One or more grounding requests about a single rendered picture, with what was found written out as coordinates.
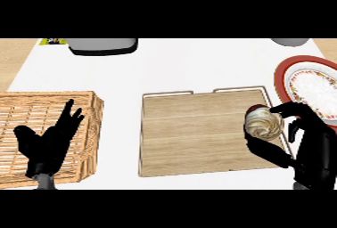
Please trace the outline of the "yellow packet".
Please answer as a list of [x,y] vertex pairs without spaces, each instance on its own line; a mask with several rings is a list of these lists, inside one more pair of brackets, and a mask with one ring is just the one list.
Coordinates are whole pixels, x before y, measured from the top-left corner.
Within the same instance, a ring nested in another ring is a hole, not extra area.
[[39,45],[66,45],[68,42],[63,38],[44,38]]

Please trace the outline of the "grey and black appliance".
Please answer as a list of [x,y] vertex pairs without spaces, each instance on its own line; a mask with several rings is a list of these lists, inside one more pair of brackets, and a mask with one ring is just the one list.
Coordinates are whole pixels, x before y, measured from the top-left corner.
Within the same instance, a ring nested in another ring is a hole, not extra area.
[[133,53],[139,47],[136,38],[68,38],[68,49],[81,56],[106,56]]

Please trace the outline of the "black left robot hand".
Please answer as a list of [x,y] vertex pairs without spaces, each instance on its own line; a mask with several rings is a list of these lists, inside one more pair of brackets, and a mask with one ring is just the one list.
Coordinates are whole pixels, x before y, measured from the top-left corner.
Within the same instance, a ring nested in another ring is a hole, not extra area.
[[84,116],[81,109],[69,114],[73,100],[69,99],[62,114],[53,126],[37,135],[28,126],[16,126],[13,129],[17,138],[17,151],[28,158],[26,177],[38,174],[53,175],[57,173],[65,161],[66,151],[78,125]]

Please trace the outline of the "red rimmed floral plate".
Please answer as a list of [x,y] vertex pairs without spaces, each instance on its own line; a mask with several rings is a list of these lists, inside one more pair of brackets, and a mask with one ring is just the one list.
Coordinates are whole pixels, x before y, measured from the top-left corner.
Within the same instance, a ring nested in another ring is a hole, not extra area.
[[337,63],[310,55],[286,58],[273,71],[280,103],[301,102],[337,132]]

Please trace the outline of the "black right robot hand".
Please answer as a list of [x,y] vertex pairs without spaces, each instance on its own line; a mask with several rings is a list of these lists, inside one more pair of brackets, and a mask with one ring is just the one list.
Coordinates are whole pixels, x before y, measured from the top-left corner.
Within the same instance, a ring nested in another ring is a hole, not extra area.
[[294,168],[294,181],[308,190],[332,190],[337,179],[337,133],[325,125],[313,110],[303,103],[286,102],[270,108],[282,118],[298,116],[289,123],[288,142],[295,141],[295,131],[304,130],[295,159],[274,144],[245,134],[246,147],[252,154],[277,167]]

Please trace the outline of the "grey round container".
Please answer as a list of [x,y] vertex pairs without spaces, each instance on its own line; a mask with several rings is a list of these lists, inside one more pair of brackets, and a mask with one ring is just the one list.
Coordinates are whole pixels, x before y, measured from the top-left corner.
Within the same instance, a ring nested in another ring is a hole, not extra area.
[[273,38],[272,41],[277,45],[298,47],[307,42],[307,38]]

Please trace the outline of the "wooden tray with white rim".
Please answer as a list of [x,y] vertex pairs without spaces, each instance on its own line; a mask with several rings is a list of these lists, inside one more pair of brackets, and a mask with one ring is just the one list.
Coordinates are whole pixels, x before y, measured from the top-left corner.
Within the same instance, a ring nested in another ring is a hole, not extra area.
[[141,95],[139,175],[187,175],[274,165],[246,149],[248,108],[270,105],[260,86]]

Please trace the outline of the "wicker basket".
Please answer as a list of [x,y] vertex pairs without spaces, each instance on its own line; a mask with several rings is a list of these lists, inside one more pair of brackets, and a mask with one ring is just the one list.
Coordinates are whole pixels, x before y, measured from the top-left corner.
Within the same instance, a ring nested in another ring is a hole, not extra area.
[[0,189],[94,174],[102,106],[93,92],[0,92]]

